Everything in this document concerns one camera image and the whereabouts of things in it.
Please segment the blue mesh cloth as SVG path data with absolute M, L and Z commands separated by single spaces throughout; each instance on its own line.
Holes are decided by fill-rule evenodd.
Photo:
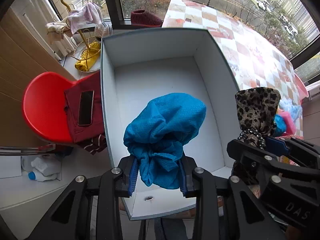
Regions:
M 205 104 L 185 93 L 152 99 L 125 129 L 123 142 L 139 164 L 142 182 L 179 188 L 178 164 L 183 147 L 194 139 L 206 117 Z
M 285 120 L 282 116 L 276 114 L 274 117 L 274 123 L 276 125 L 275 129 L 274 129 L 274 133 L 273 136 L 274 137 L 281 137 L 287 129 L 287 125 L 285 123 Z

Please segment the pink foam sponge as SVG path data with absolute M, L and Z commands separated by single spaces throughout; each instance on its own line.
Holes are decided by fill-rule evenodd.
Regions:
M 285 124 L 286 124 L 286 131 L 285 135 L 294 135 L 296 133 L 296 126 L 295 123 L 293 122 L 293 119 L 290 115 L 289 112 L 287 111 L 282 111 L 279 112 L 279 115 L 283 118 Z

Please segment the light blue fluffy duster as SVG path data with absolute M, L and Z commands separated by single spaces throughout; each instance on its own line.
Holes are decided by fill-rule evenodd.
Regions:
M 293 121 L 296 121 L 302 116 L 303 109 L 301 105 L 295 104 L 292 99 L 280 99 L 279 108 L 289 112 Z

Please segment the leopard print scrunchie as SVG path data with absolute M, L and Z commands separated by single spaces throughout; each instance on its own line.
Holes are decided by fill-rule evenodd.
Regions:
M 264 149 L 265 138 L 276 130 L 274 118 L 281 96 L 278 90 L 256 87 L 235 94 L 236 111 L 241 133 L 238 140 Z

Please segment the pink plastic basin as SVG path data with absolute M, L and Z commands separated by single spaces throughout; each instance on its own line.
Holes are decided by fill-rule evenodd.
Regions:
M 295 84 L 298 89 L 299 99 L 303 100 L 304 98 L 308 98 L 309 93 L 306 89 L 306 86 L 304 85 L 304 83 L 302 82 L 302 80 L 299 78 L 297 74 L 295 74 Z

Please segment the dark red bag with phone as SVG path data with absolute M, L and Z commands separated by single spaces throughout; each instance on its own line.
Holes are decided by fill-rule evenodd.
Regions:
M 75 144 L 94 155 L 107 147 L 100 72 L 79 80 L 64 91 L 68 130 Z

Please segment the checkered patterned tablecloth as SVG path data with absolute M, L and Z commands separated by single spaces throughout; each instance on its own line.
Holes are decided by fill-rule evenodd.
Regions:
M 292 63 L 267 39 L 231 16 L 190 0 L 170 0 L 162 26 L 208 30 L 240 89 L 271 87 L 301 103 Z

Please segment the white detergent bottle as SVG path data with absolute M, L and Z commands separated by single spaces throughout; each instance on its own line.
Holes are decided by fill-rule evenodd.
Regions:
M 22 156 L 22 170 L 27 172 L 30 180 L 44 182 L 60 179 L 61 162 L 52 157 Z

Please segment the grey white cardboard box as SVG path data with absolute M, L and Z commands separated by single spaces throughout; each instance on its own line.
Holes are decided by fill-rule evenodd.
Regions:
M 123 200 L 131 220 L 191 209 L 182 158 L 228 178 L 227 144 L 240 134 L 238 85 L 204 29 L 137 30 L 102 41 L 101 94 L 110 161 L 132 155 L 138 178 Z

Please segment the red plastic chair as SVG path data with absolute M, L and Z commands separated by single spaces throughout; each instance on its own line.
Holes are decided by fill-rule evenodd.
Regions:
M 45 72 L 27 85 L 22 98 L 22 115 L 28 127 L 44 141 L 74 144 L 67 124 L 64 91 L 80 82 Z

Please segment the yellow folded umbrella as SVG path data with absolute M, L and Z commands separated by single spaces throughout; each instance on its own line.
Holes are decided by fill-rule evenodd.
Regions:
M 75 63 L 75 68 L 81 72 L 90 72 L 94 64 L 97 62 L 101 51 L 101 43 L 94 41 L 89 44 L 80 55 L 80 60 Z

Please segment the dark red knit slipper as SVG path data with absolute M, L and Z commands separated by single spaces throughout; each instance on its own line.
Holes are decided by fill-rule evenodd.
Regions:
M 161 27 L 162 20 L 146 10 L 135 10 L 131 12 L 131 24 L 141 27 Z

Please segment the beige hanging cloth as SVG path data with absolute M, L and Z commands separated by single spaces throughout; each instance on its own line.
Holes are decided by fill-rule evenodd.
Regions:
M 55 41 L 61 41 L 64 39 L 64 36 L 72 37 L 70 27 L 65 22 L 51 22 L 46 24 L 47 28 L 47 37 L 50 44 L 53 44 Z

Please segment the pink hanging towel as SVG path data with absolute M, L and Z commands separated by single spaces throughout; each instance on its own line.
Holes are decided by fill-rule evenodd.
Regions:
M 79 10 L 72 10 L 67 16 L 67 20 L 71 33 L 75 34 L 87 24 L 102 24 L 103 17 L 100 8 L 95 3 L 88 2 Z

